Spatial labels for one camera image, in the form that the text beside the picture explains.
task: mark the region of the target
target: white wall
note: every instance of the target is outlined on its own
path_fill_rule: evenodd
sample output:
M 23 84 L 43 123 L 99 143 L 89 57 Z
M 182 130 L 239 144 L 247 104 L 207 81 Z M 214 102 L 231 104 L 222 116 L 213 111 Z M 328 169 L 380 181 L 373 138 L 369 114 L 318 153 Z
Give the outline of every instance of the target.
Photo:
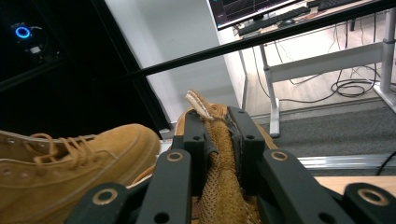
M 218 32 L 218 39 L 220 44 L 227 44 L 235 41 L 233 28 L 227 28 Z M 239 51 L 225 54 L 224 61 L 227 64 L 228 73 L 233 83 L 233 90 L 235 91 L 236 100 L 238 101 L 239 108 L 245 109 L 246 92 L 247 88 L 247 75 L 242 65 L 242 59 Z
M 206 0 L 106 0 L 141 67 L 219 45 Z M 217 57 L 148 77 L 169 121 L 189 106 L 190 89 L 207 101 L 238 106 L 224 58 Z

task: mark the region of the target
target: boot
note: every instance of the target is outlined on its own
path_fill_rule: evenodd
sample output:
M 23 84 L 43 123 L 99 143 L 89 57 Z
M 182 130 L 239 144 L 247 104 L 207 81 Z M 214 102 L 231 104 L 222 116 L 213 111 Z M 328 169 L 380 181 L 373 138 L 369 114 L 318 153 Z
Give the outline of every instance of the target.
M 64 223 L 85 192 L 130 185 L 159 151 L 157 134 L 139 124 L 59 139 L 0 131 L 0 223 Z

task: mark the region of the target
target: black cable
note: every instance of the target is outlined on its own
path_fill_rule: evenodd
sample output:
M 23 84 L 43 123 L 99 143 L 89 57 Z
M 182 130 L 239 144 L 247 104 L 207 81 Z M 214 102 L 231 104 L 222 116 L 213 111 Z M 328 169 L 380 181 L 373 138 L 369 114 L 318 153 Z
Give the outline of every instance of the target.
M 279 49 L 277 48 L 276 41 L 274 41 L 274 43 L 275 43 L 275 48 L 276 48 L 277 56 L 279 56 L 280 62 L 283 63 L 282 57 L 280 57 Z
M 276 41 L 274 41 L 274 44 L 275 44 L 277 56 L 279 57 L 280 62 L 283 63 L 282 57 L 280 56 L 280 53 L 279 53 L 279 49 L 277 48 L 277 43 L 276 43 Z M 315 77 L 318 77 L 318 76 L 320 76 L 320 75 L 321 75 L 321 74 L 317 74 L 317 75 L 315 75 L 314 77 L 310 77 L 310 78 L 308 78 L 308 79 L 306 79 L 306 80 L 303 80 L 303 81 L 300 81 L 300 82 L 297 82 L 297 83 L 294 83 L 291 79 L 289 79 L 289 82 L 290 82 L 291 84 L 293 84 L 293 85 L 299 85 L 299 84 L 305 83 L 306 81 L 309 81 L 309 80 L 311 80 L 311 79 L 313 79 L 313 78 L 315 78 Z
M 270 98 L 270 96 L 268 95 L 268 93 L 265 91 L 264 86 L 262 85 L 262 79 L 260 78 L 259 69 L 257 68 L 256 52 L 254 51 L 254 48 L 252 48 L 252 49 L 253 49 L 254 63 L 256 64 L 257 77 L 259 78 L 260 86 L 262 86 L 262 90 L 264 91 L 265 95 L 267 95 L 268 98 Z
M 364 37 L 364 32 L 363 32 L 363 27 L 361 26 L 361 44 L 364 45 L 363 42 L 363 37 Z
M 334 28 L 334 32 L 332 33 L 332 44 L 330 45 L 329 49 L 327 50 L 327 53 L 330 52 L 330 49 L 332 48 L 332 46 L 333 46 L 334 43 L 335 43 L 335 37 L 334 37 L 334 35 L 335 35 L 335 33 L 337 32 L 337 24 L 335 24 L 334 26 L 335 26 L 335 28 Z
M 374 13 L 374 39 L 373 39 L 374 43 L 375 43 L 375 33 L 376 33 L 376 13 Z
M 390 156 L 387 157 L 387 159 L 381 164 L 381 166 L 378 168 L 376 171 L 375 175 L 380 175 L 384 167 L 387 165 L 387 163 L 396 155 L 396 151 L 394 151 Z
M 335 37 L 336 37 L 336 39 L 337 39 L 338 50 L 341 50 L 341 47 L 340 47 L 340 40 L 338 39 L 337 24 L 335 24 Z
M 377 69 L 374 69 L 374 68 L 372 68 L 372 67 L 370 67 L 370 66 L 364 65 L 364 66 L 358 66 L 358 67 L 356 68 L 356 70 L 352 68 L 352 71 L 353 71 L 353 72 L 350 74 L 350 77 L 349 77 L 349 78 L 352 78 L 352 76 L 353 76 L 354 73 L 357 73 L 359 76 L 361 76 L 361 74 L 358 73 L 358 70 L 359 70 L 359 68 L 361 68 L 361 67 L 364 67 L 364 68 L 366 68 L 367 70 L 372 70 L 373 72 L 375 72 L 375 74 L 376 74 L 378 77 L 381 77 L 381 76 L 379 75 L 379 73 L 377 72 Z
M 289 57 L 288 53 L 286 52 L 286 50 L 282 47 L 282 45 L 280 44 L 280 41 L 277 41 L 277 44 L 283 49 L 283 52 L 285 52 L 285 56 L 290 59 L 291 61 L 294 61 L 291 57 Z
M 233 36 L 237 36 L 238 35 L 238 31 L 239 31 L 239 29 L 237 28 L 237 26 L 233 26 Z
M 375 27 L 374 27 L 374 42 L 375 42 L 376 18 L 375 18 L 375 24 L 374 24 L 374 26 L 375 26 Z M 337 41 L 337 44 L 338 44 L 338 48 L 341 49 L 341 47 L 339 46 L 338 32 L 337 32 L 337 25 L 336 25 L 336 24 L 335 24 L 335 29 L 334 29 L 333 36 L 334 36 L 334 34 L 336 34 L 336 41 Z M 347 38 L 348 38 L 348 36 L 347 36 L 347 35 L 348 35 L 347 21 L 346 21 L 345 34 L 346 34 L 345 49 L 347 49 L 347 48 L 348 48 L 348 46 L 347 46 L 347 43 L 348 43 L 348 42 L 347 42 Z M 330 48 L 332 47 L 332 45 L 333 45 L 334 43 L 335 43 L 335 39 L 334 39 L 334 41 L 332 42 L 331 46 L 329 47 L 329 51 L 330 51 Z M 280 61 L 282 62 L 282 59 L 281 59 L 281 57 L 280 57 L 280 53 L 279 53 L 279 50 L 278 50 L 278 48 L 277 48 L 277 45 L 276 45 L 276 51 L 277 51 L 277 54 L 278 54 L 278 56 L 279 56 Z M 375 78 L 374 78 L 374 80 L 372 80 L 372 79 L 364 79 L 364 78 L 350 78 L 350 79 L 346 79 L 346 80 L 340 80 L 341 75 L 342 75 L 342 72 L 343 72 L 343 70 L 340 70 L 340 73 L 339 73 L 339 75 L 338 75 L 337 81 L 331 85 L 332 94 L 330 94 L 330 95 L 328 95 L 328 96 L 326 96 L 326 97 L 324 97 L 324 98 L 321 98 L 321 99 L 319 99 L 319 100 L 316 100 L 316 101 L 298 101 L 298 100 L 292 100 L 292 99 L 280 99 L 279 101 L 289 101 L 289 102 L 302 103 L 302 104 L 313 104 L 313 103 L 317 103 L 317 102 L 326 100 L 326 99 L 332 97 L 333 95 L 335 95 L 336 93 L 338 93 L 338 94 L 340 94 L 340 95 L 342 95 L 342 96 L 345 96 L 345 97 L 357 97 L 357 96 L 361 96 L 361 95 L 363 95 L 364 93 L 370 91 L 370 90 L 374 87 L 374 85 L 375 85 L 375 83 L 376 83 L 376 76 L 379 76 L 379 74 L 378 74 L 377 71 L 376 71 L 376 70 L 377 70 L 377 69 L 376 69 L 376 63 L 374 64 L 374 66 L 375 66 L 374 69 L 373 69 L 372 67 L 369 67 L 369 66 L 363 66 L 363 67 L 366 67 L 367 69 L 371 69 L 371 70 L 373 70 L 373 71 L 375 72 Z M 356 85 L 356 84 L 371 84 L 371 86 L 370 86 L 370 88 L 369 88 L 368 90 L 366 90 L 366 89 L 363 88 L 363 86 L 359 86 L 359 85 Z M 361 90 L 361 92 L 358 92 L 358 93 L 345 93 L 345 92 L 341 92 L 341 90 L 350 89 L 350 88 L 357 88 L 357 89 Z M 267 94 L 267 92 L 265 91 L 265 89 L 263 88 L 263 86 L 262 86 L 262 90 L 263 90 L 263 91 L 265 92 L 265 94 L 269 97 L 269 95 Z

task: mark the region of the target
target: black metal rod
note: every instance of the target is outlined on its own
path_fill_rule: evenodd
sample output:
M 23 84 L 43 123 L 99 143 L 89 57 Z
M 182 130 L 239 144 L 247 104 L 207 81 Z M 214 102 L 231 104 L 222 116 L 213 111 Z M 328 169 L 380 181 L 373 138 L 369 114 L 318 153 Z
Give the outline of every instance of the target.
M 362 5 L 346 8 L 344 10 L 340 10 L 323 17 L 314 18 L 309 21 L 299 22 L 289 27 L 276 29 L 274 31 L 267 32 L 265 34 L 256 35 L 250 38 L 238 40 L 229 44 L 224 44 L 218 47 L 214 47 L 212 49 L 202 50 L 165 63 L 159 63 L 151 67 L 141 69 L 136 72 L 128 73 L 126 76 L 123 77 L 114 78 L 112 80 L 106 80 L 106 82 L 120 78 L 127 78 L 127 77 L 147 77 L 183 65 L 187 65 L 190 63 L 198 63 L 200 61 L 218 57 L 223 54 L 231 53 L 240 49 L 252 48 L 260 44 L 309 32 L 318 28 L 336 24 L 337 22 L 355 19 L 360 16 L 368 15 L 392 7 L 396 7 L 396 1 L 394 0 L 376 0 L 368 3 L 364 3 Z

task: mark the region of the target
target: blue light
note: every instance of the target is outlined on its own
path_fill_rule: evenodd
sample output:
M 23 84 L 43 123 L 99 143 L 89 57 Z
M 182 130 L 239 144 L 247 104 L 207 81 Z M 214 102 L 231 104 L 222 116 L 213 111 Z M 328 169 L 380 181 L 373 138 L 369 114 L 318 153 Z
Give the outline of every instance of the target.
M 30 30 L 24 26 L 21 26 L 15 30 L 15 34 L 17 35 L 17 37 L 25 39 L 25 38 L 29 37 Z

